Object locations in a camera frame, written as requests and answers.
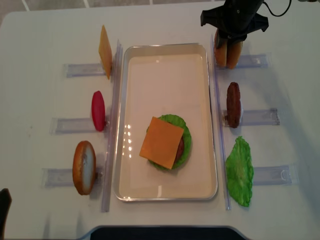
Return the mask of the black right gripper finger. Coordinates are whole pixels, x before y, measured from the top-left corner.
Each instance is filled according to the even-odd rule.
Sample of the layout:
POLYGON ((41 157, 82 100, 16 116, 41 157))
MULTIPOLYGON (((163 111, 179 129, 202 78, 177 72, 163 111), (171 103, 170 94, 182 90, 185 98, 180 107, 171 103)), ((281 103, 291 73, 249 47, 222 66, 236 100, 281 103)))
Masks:
POLYGON ((227 43, 228 43, 228 34, 222 31, 221 29, 217 29, 216 37, 215 37, 215 48, 220 49, 227 43))
POLYGON ((244 35, 240 35, 240 36, 231 37, 230 39, 228 39, 227 45, 232 46, 234 44, 243 42, 247 39, 247 36, 248 36, 247 34, 244 34, 244 35))

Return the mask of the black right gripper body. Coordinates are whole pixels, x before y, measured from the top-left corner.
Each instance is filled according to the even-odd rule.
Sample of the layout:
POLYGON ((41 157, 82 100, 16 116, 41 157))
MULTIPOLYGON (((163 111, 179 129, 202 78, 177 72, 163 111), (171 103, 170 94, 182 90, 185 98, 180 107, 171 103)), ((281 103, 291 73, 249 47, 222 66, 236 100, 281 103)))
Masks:
POLYGON ((235 39, 269 27, 268 18, 257 13, 262 0, 226 0, 222 6, 204 10, 200 16, 202 26, 216 27, 224 39, 235 39))

